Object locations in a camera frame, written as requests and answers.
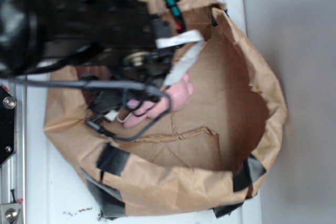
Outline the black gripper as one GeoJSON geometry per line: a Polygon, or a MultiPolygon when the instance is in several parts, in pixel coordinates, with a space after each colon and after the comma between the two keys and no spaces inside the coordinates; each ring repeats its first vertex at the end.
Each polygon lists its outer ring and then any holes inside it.
{"type": "MultiPolygon", "coordinates": [[[[205,41],[198,30],[189,30],[173,36],[170,24],[165,20],[154,19],[150,23],[151,35],[140,35],[146,48],[117,49],[95,65],[106,67],[112,81],[133,81],[157,88],[171,86],[179,82],[197,61],[205,41]],[[171,60],[176,46],[195,42],[193,46],[172,67],[171,60]]],[[[105,115],[111,110],[121,108],[131,112],[139,109],[146,101],[158,103],[158,95],[139,91],[132,87],[113,88],[99,91],[90,102],[89,109],[96,114],[105,115]]]]}

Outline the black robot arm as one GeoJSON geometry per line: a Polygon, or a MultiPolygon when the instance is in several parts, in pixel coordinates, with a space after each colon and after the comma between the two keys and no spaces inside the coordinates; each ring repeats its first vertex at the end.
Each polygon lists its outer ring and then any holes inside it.
{"type": "Polygon", "coordinates": [[[107,81],[86,74],[72,84],[92,95],[98,117],[179,110],[193,93],[186,72],[203,38],[186,29],[178,1],[163,0],[168,23],[141,0],[1,0],[1,77],[103,66],[107,81]]]}

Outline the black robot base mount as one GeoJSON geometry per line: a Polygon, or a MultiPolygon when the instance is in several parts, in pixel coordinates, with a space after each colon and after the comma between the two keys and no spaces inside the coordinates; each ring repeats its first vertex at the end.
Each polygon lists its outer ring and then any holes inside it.
{"type": "Polygon", "coordinates": [[[1,85],[1,167],[16,152],[16,99],[1,85]]]}

